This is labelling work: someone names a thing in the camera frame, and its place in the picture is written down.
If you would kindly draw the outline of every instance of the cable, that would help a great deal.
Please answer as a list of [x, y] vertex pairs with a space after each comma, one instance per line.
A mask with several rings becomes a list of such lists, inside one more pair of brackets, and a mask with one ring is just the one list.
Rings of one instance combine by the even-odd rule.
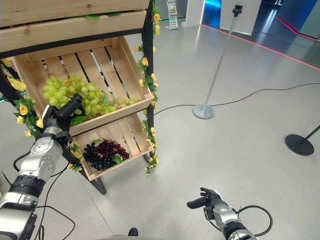
[[239, 213], [243, 212], [244, 210], [246, 210], [246, 209], [251, 209], [251, 208], [261, 209], [261, 210], [264, 211], [266, 214], [268, 214], [269, 219], [270, 219], [270, 224], [269, 224], [268, 228], [267, 228], [265, 231], [263, 231], [263, 232], [260, 232], [260, 233], [258, 233], [258, 234], [255, 234], [254, 236], [260, 237], [260, 236], [263, 236], [263, 235], [267, 234], [267, 233], [271, 230], [272, 225], [274, 224], [274, 221], [273, 221], [273, 219], [272, 219], [272, 216], [271, 216], [270, 212], [268, 212], [268, 210], [266, 210], [266, 209], [263, 208], [262, 206], [258, 206], [258, 205], [245, 206], [245, 207], [241, 208], [239, 211], [237, 211], [236, 214], [239, 214]]
[[[44, 201], [44, 205], [45, 205], [45, 206], [47, 205], [48, 196], [49, 196], [49, 193], [50, 193], [51, 188], [53, 187], [53, 185], [55, 184], [55, 182], [58, 180], [58, 178], [61, 176], [61, 174], [64, 173], [64, 171], [67, 169], [67, 167], [68, 167], [68, 165], [69, 165], [69, 161], [70, 161], [70, 159], [71, 159], [71, 149], [70, 149], [70, 146], [69, 146], [68, 148], [69, 148], [69, 153], [70, 153], [68, 163], [67, 163], [67, 165], [65, 166], [65, 168], [59, 173], [59, 175], [55, 178], [55, 180], [51, 183], [51, 186], [49, 187], [49, 190], [48, 190], [48, 192], [46, 193], [46, 196], [45, 196], [45, 201]], [[40, 221], [40, 224], [39, 224], [39, 228], [38, 228], [38, 230], [36, 231], [36, 235], [35, 235], [34, 240], [37, 239], [37, 236], [38, 236], [38, 234], [39, 234], [39, 232], [40, 232], [40, 228], [41, 228], [42, 222], [43, 222], [43, 220], [44, 220], [45, 212], [46, 212], [46, 207], [44, 207], [44, 209], [43, 209], [42, 216], [41, 216], [41, 221]]]
[[[308, 86], [308, 85], [320, 85], [320, 83], [318, 83], [318, 82], [306, 83], [306, 84], [296, 85], [296, 86], [289, 87], [289, 88], [279, 88], [279, 89], [278, 89], [278, 88], [264, 88], [264, 89], [260, 89], [260, 90], [258, 90], [258, 91], [255, 91], [255, 92], [249, 94], [248, 96], [245, 96], [245, 97], [243, 97], [243, 98], [241, 98], [241, 99], [239, 99], [239, 100], [230, 101], [230, 102], [225, 102], [225, 103], [219, 103], [219, 104], [214, 104], [214, 105], [210, 105], [210, 107], [222, 106], [222, 105], [227, 105], [227, 104], [234, 104], [234, 103], [240, 102], [240, 101], [242, 101], [242, 100], [244, 100], [244, 99], [246, 99], [246, 98], [249, 98], [250, 96], [252, 96], [252, 95], [254, 95], [254, 94], [258, 93], [258, 92], [262, 92], [262, 91], [266, 91], [266, 90], [271, 90], [271, 91], [286, 91], [286, 90], [290, 90], [290, 89], [294, 89], [294, 88], [298, 88], [298, 87], [303, 87], [303, 86]], [[164, 108], [164, 109], [156, 112], [156, 113], [154, 114], [154, 116], [157, 115], [157, 114], [159, 114], [159, 113], [161, 113], [161, 112], [163, 112], [163, 111], [165, 111], [165, 110], [172, 109], [172, 108], [176, 108], [176, 107], [183, 107], [183, 106], [196, 106], [196, 105], [195, 105], [195, 104], [180, 104], [180, 105], [170, 106], [170, 107]]]
[[62, 212], [58, 211], [58, 210], [55, 209], [54, 207], [49, 206], [49, 205], [43, 205], [43, 206], [37, 206], [36, 208], [37, 208], [37, 209], [39, 209], [39, 208], [50, 208], [50, 209], [56, 211], [58, 214], [64, 216], [64, 217], [65, 217], [66, 219], [68, 219], [70, 222], [72, 222], [73, 228], [71, 229], [71, 231], [70, 231], [62, 240], [65, 240], [65, 239], [66, 239], [67, 237], [69, 237], [70, 234], [74, 231], [74, 229], [75, 229], [75, 227], [76, 227], [76, 223], [75, 223], [70, 217], [68, 217], [67, 215], [65, 215], [65, 214], [63, 214]]
[[13, 167], [14, 169], [17, 171], [17, 172], [20, 172], [20, 169], [17, 167], [17, 162], [20, 160], [20, 159], [23, 159], [25, 156], [27, 156], [28, 154], [30, 154], [30, 150], [28, 152], [26, 152], [25, 154], [23, 154], [22, 156], [18, 157], [16, 160], [14, 160], [13, 162]]

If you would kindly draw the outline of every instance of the gray floor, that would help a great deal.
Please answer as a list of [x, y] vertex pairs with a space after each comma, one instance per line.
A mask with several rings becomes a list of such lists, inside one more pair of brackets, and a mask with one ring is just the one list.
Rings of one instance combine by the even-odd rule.
[[[203, 26], [169, 31], [167, 24], [161, 24], [161, 34], [154, 39], [159, 109], [202, 103], [226, 35]], [[134, 46], [140, 36], [128, 40]], [[318, 70], [232, 37], [209, 103], [313, 82], [320, 83]], [[154, 120], [160, 163], [149, 177], [139, 158], [104, 175], [107, 194], [101, 195], [68, 170], [53, 187], [48, 204], [75, 220], [70, 239], [125, 234], [135, 226], [143, 236], [222, 240], [202, 209], [186, 207], [198, 197], [199, 188], [206, 187], [219, 191], [236, 208], [254, 204], [269, 209], [273, 228], [260, 239], [318, 239], [320, 133], [310, 139], [315, 153], [307, 157], [291, 152], [284, 138], [290, 133], [305, 136], [319, 124], [319, 92], [319, 85], [261, 92], [216, 107], [208, 120], [196, 118], [188, 106], [161, 112]], [[12, 161], [32, 140], [16, 125], [13, 107], [1, 103], [0, 110], [0, 168], [13, 180]], [[1, 176], [1, 190], [8, 187]], [[268, 225], [258, 210], [241, 213], [240, 218], [255, 233]], [[51, 210], [44, 226], [47, 240], [61, 239], [71, 228]]]

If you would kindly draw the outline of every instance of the metal stand pole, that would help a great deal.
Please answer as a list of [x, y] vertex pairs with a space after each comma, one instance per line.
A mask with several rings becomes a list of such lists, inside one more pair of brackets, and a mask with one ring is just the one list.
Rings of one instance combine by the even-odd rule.
[[303, 137], [297, 134], [290, 134], [285, 138], [285, 144], [296, 154], [302, 156], [309, 156], [314, 153], [315, 148], [311, 142], [308, 141], [313, 134], [320, 129], [320, 125], [317, 126], [308, 136]]
[[213, 76], [213, 80], [212, 80], [212, 83], [211, 83], [211, 86], [210, 86], [210, 89], [209, 89], [209, 93], [208, 93], [208, 95], [206, 97], [205, 103], [196, 105], [192, 110], [193, 114], [196, 115], [198, 118], [209, 119], [209, 118], [212, 118], [214, 116], [214, 109], [211, 106], [208, 106], [207, 104], [208, 104], [211, 92], [212, 92], [212, 90], [214, 88], [214, 84], [216, 82], [217, 76], [219, 74], [222, 61], [223, 61], [223, 59], [225, 57], [225, 54], [226, 54], [226, 51], [227, 51], [227, 46], [228, 46], [228, 43], [229, 43], [229, 39], [230, 39], [231, 33], [232, 33], [233, 29], [234, 29], [237, 16], [242, 12], [241, 9], [242, 9], [242, 6], [235, 5], [235, 8], [232, 10], [232, 12], [234, 13], [233, 19], [232, 19], [232, 23], [231, 23], [231, 26], [230, 26], [230, 29], [229, 29], [229, 32], [228, 32], [228, 36], [226, 38], [226, 42], [225, 42], [225, 44], [223, 46], [222, 54], [221, 54], [219, 63], [217, 65], [217, 67], [216, 67], [215, 74]]

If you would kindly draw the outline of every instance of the red led strip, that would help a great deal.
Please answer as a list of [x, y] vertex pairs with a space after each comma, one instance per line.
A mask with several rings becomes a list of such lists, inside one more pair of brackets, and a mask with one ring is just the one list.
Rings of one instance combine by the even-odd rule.
[[[204, 27], [206, 27], [206, 28], [216, 30], [216, 31], [218, 31], [218, 32], [220, 32], [220, 33], [228, 34], [227, 32], [221, 31], [220, 29], [217, 29], [217, 28], [214, 28], [214, 27], [211, 27], [211, 26], [207, 26], [207, 25], [204, 25], [204, 24], [201, 24], [201, 25], [204, 26]], [[320, 68], [318, 68], [318, 67], [316, 67], [316, 66], [313, 66], [313, 65], [310, 65], [310, 64], [308, 64], [308, 63], [306, 63], [306, 62], [304, 62], [304, 61], [301, 61], [301, 60], [299, 60], [299, 59], [296, 59], [296, 58], [294, 58], [294, 57], [292, 57], [292, 56], [285, 55], [285, 54], [283, 54], [282, 52], [273, 50], [273, 49], [271, 49], [271, 48], [268, 48], [268, 47], [266, 47], [266, 46], [260, 45], [260, 44], [258, 44], [258, 43], [253, 42], [253, 41], [249, 41], [249, 40], [244, 39], [244, 38], [239, 37], [239, 36], [235, 36], [235, 35], [231, 35], [231, 36], [234, 37], [234, 38], [236, 38], [236, 39], [243, 40], [243, 41], [245, 41], [245, 42], [247, 42], [247, 43], [250, 43], [250, 44], [259, 46], [259, 47], [261, 47], [261, 48], [267, 49], [267, 50], [269, 50], [269, 51], [271, 51], [271, 52], [274, 52], [274, 53], [276, 53], [276, 54], [282, 55], [282, 56], [287, 57], [287, 58], [289, 58], [289, 59], [295, 60], [295, 61], [297, 61], [297, 62], [299, 62], [299, 63], [301, 63], [301, 64], [307, 65], [307, 66], [309, 66], [309, 67], [311, 67], [311, 68], [313, 68], [313, 69], [316, 69], [316, 70], [320, 71]]]

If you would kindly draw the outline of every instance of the black shoe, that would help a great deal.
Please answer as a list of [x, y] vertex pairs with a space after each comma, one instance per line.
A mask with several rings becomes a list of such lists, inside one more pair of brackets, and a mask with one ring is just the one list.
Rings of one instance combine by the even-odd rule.
[[138, 229], [136, 229], [135, 227], [131, 228], [128, 236], [138, 236]]

